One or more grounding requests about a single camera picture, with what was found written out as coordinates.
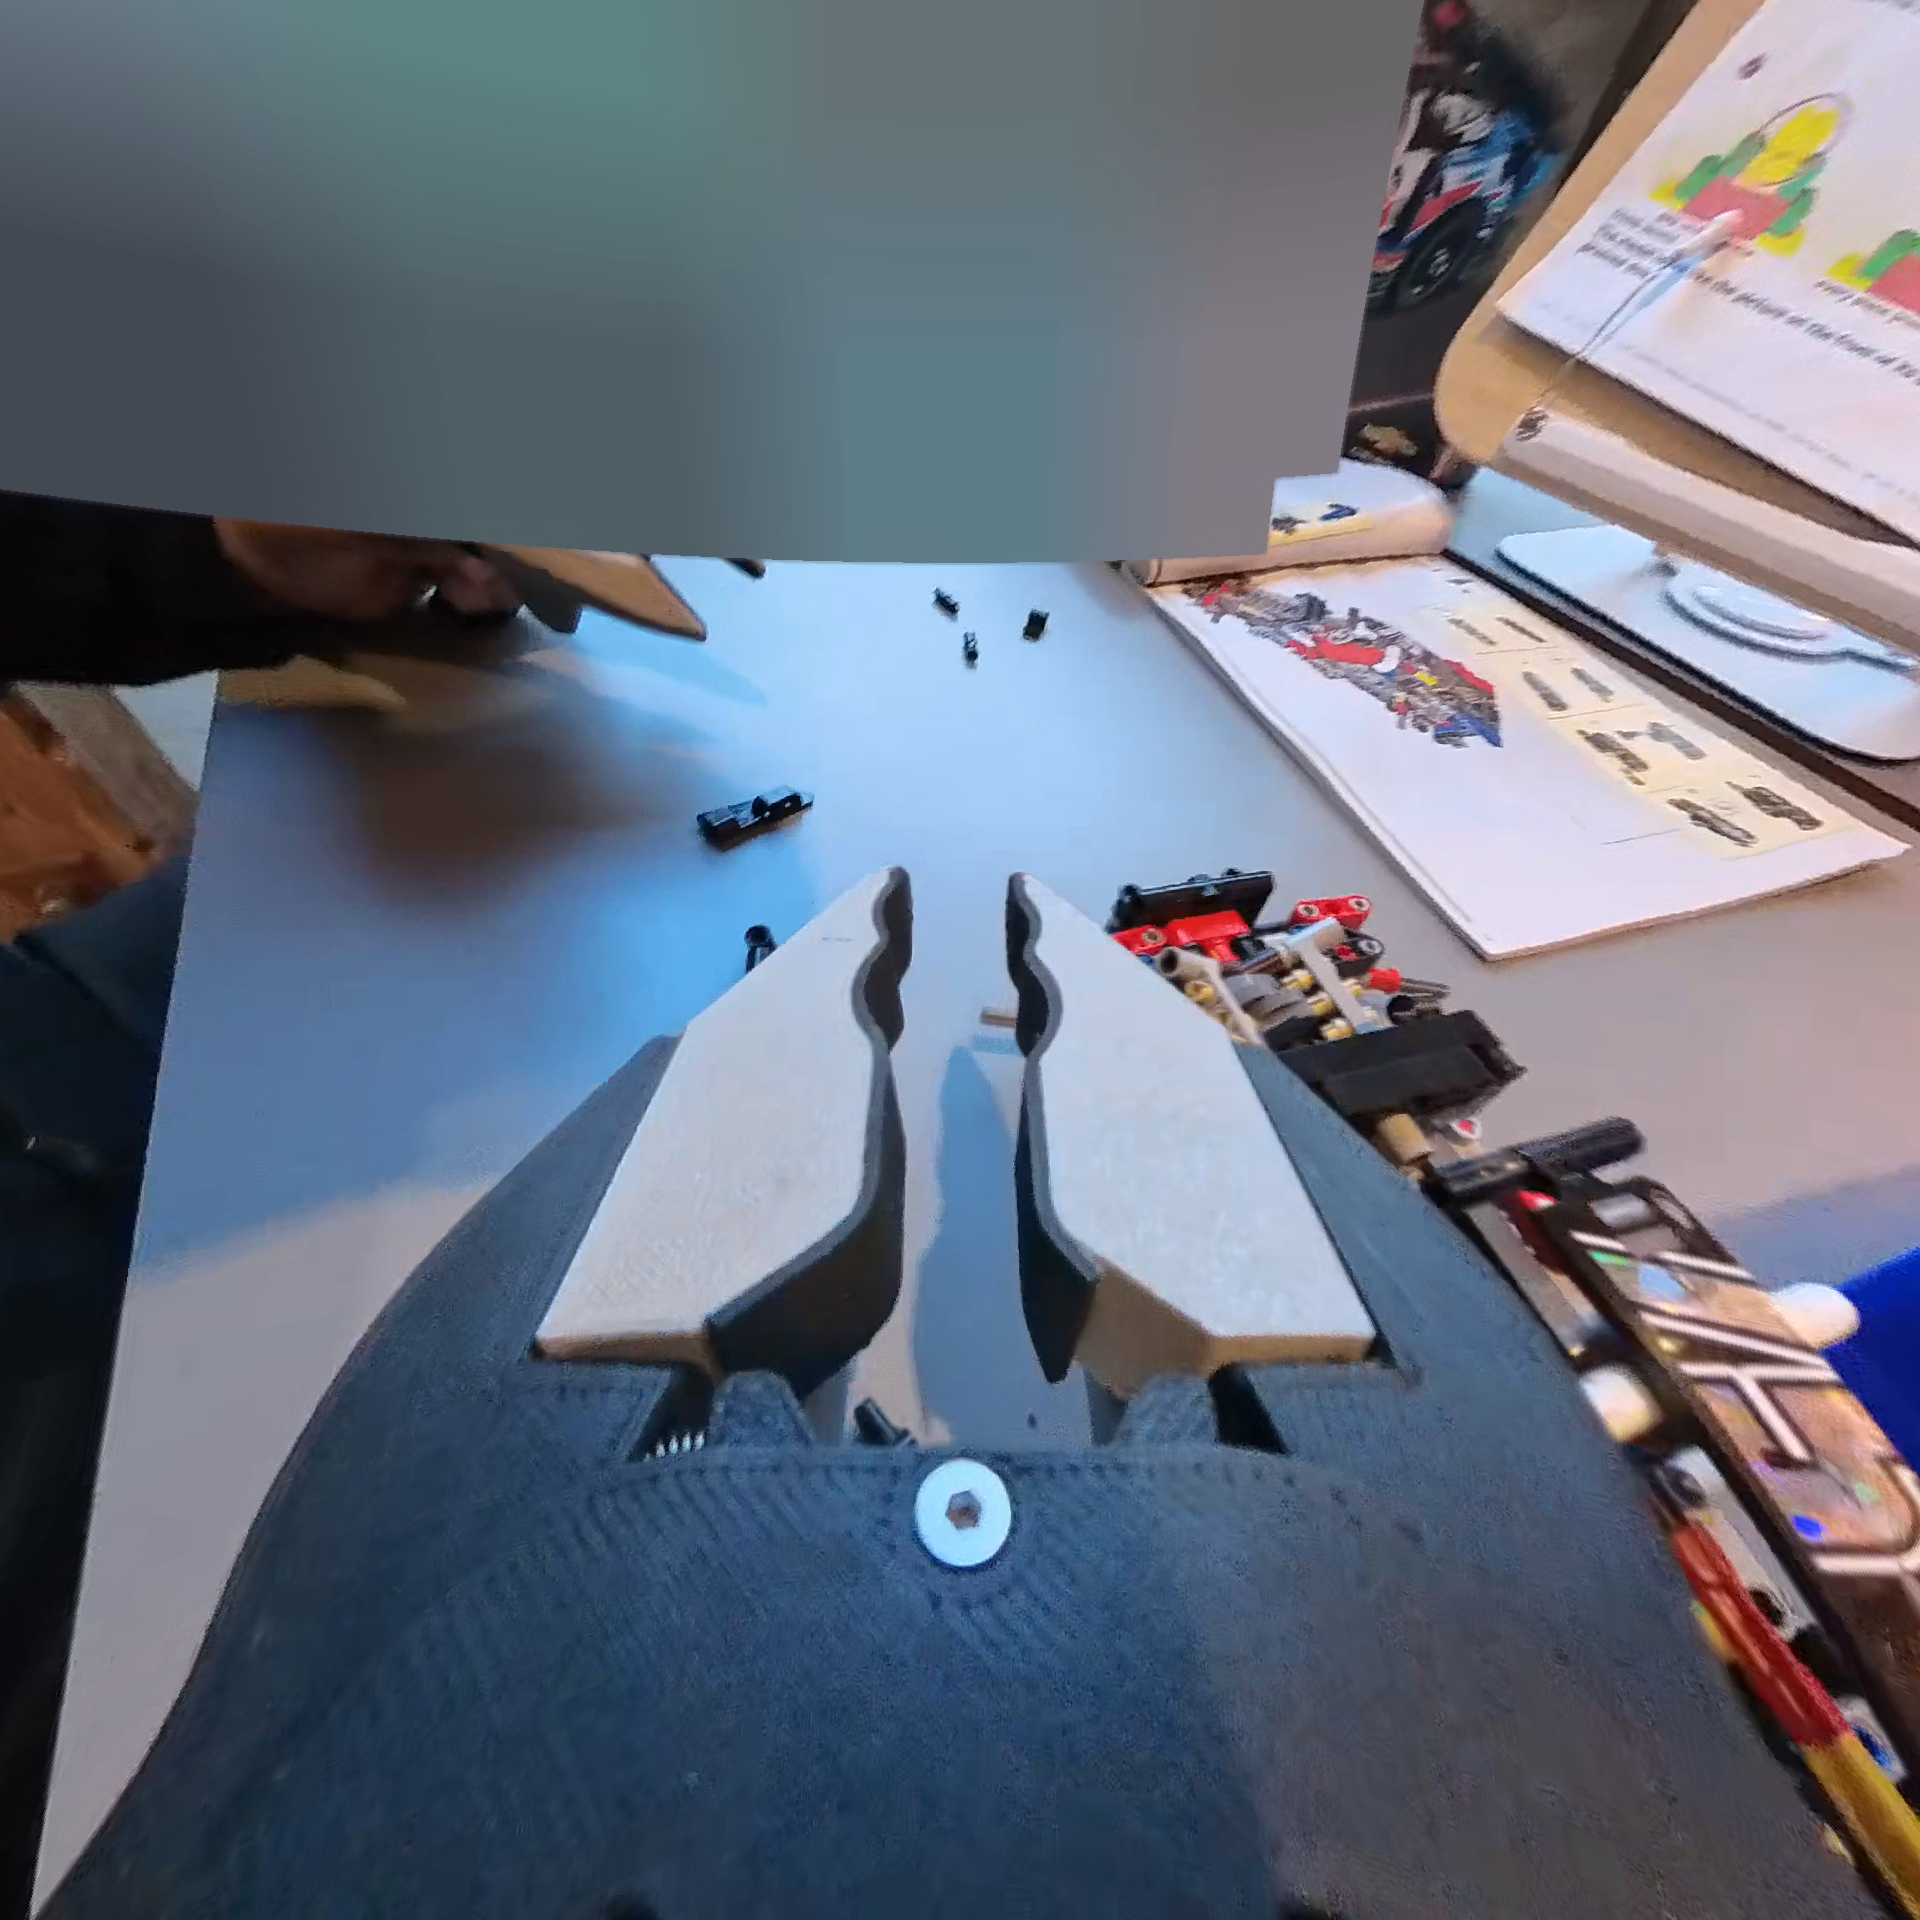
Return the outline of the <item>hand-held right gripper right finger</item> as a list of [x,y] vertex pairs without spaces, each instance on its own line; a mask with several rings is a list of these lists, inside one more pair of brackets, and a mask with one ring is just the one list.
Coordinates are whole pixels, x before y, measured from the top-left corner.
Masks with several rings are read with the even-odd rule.
[[1019,1294],[1044,1378],[1130,1401],[1161,1377],[1370,1357],[1376,1321],[1251,1074],[1273,1059],[1026,870],[1003,932]]

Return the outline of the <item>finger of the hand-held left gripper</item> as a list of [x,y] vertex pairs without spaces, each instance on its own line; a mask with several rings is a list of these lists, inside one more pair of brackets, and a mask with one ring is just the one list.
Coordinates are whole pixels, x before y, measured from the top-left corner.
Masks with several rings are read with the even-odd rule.
[[222,703],[260,711],[404,714],[404,695],[388,681],[297,655],[268,668],[222,671]]
[[553,633],[577,633],[586,613],[602,613],[650,633],[710,638],[704,620],[641,556],[499,545],[496,572],[526,613]]

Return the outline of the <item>person's left forearm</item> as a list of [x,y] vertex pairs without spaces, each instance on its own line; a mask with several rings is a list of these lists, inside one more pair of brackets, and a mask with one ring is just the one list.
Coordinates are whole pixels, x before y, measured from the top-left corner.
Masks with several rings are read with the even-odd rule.
[[330,635],[228,563],[211,518],[3,494],[3,683],[154,686]]

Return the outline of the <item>person's left hand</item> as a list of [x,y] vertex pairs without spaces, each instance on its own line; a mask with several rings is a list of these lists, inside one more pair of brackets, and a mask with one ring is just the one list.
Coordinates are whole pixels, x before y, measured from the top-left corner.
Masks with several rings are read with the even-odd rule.
[[315,618],[379,622],[426,602],[460,618],[522,609],[510,581],[463,545],[249,518],[212,518],[211,531],[255,587]]

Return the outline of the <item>brick-built toy car model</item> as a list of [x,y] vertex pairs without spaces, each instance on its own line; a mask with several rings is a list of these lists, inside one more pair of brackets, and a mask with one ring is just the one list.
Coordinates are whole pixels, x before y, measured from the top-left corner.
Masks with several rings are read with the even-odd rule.
[[1638,1124],[1482,1138],[1520,1079],[1450,990],[1388,965],[1367,897],[1268,870],[1123,885],[1107,932],[1263,1044],[1494,1262],[1649,1483],[1715,1659],[1895,1915],[1916,1915],[1916,1469],[1836,1373],[1838,1287],[1763,1282],[1671,1189]]

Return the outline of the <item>black grey brick assembly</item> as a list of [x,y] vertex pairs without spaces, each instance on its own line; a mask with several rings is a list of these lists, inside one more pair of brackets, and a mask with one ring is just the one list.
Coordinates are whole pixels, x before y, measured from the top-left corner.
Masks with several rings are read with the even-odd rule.
[[793,783],[763,789],[746,799],[710,806],[696,817],[696,830],[714,850],[736,850],[752,839],[799,820],[815,805],[815,793]]

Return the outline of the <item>open instruction booklet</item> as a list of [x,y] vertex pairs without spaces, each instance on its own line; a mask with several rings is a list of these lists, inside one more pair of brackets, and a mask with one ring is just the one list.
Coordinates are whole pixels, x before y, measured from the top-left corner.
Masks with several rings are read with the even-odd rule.
[[1452,561],[1144,591],[1483,958],[1916,874],[1911,841]]

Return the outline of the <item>person's dark clothing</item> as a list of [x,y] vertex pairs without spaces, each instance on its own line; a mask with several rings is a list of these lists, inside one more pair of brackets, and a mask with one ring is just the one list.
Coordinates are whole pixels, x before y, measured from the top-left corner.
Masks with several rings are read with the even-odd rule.
[[188,855],[3,947],[3,1915],[28,1915]]

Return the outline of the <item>small closed booklet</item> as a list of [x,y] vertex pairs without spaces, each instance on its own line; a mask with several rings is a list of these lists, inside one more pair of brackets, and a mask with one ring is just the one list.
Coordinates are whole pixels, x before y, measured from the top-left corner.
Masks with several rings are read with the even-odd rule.
[[1264,563],[1278,569],[1433,557],[1456,524],[1447,491],[1378,463],[1282,477],[1271,501]]

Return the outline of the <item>blue object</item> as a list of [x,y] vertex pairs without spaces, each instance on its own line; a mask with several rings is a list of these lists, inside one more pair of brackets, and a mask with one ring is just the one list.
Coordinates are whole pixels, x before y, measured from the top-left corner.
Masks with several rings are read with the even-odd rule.
[[1836,1373],[1919,1469],[1919,1247],[1846,1279],[1859,1327],[1828,1349]]

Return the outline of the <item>white stand base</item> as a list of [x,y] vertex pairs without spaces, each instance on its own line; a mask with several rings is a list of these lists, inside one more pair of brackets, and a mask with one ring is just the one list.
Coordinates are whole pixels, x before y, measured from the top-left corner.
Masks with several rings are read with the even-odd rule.
[[1814,747],[1919,761],[1919,662],[1777,591],[1611,526],[1512,534],[1500,561]]

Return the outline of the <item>white slab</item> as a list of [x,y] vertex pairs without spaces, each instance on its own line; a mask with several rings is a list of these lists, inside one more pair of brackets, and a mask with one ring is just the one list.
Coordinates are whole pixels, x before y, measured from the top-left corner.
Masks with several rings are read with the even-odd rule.
[[1522,421],[1491,466],[1843,627],[1919,639],[1919,551],[1908,542],[1843,533],[1561,415]]

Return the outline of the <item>wooden board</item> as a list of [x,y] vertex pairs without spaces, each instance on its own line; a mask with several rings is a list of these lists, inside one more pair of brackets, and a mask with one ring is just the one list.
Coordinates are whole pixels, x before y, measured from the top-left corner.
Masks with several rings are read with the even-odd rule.
[[1916,534],[1862,514],[1838,495],[1755,458],[1748,446],[1631,389],[1620,378],[1569,361],[1566,351],[1507,321],[1500,307],[1595,211],[1603,191],[1652,140],[1666,115],[1760,11],[1763,3],[1698,3],[1679,21],[1665,47],[1595,132],[1542,221],[1531,226],[1496,285],[1455,335],[1435,387],[1438,422],[1464,458],[1494,468],[1500,443],[1522,421],[1571,418],[1620,437],[1689,473],[1807,511],[1843,533],[1916,545]]

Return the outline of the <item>toy car picture box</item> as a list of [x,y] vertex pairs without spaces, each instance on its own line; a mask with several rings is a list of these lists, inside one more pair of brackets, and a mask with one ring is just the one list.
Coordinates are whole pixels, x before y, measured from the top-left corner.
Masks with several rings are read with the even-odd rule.
[[1424,3],[1388,164],[1343,455],[1459,489],[1438,371],[1609,75],[1606,6]]

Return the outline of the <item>colourful printed paper sheet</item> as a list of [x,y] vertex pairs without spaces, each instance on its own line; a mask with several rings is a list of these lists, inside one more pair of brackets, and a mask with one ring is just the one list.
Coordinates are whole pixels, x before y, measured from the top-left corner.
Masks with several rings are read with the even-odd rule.
[[1760,5],[1500,314],[1916,539],[1919,5]]

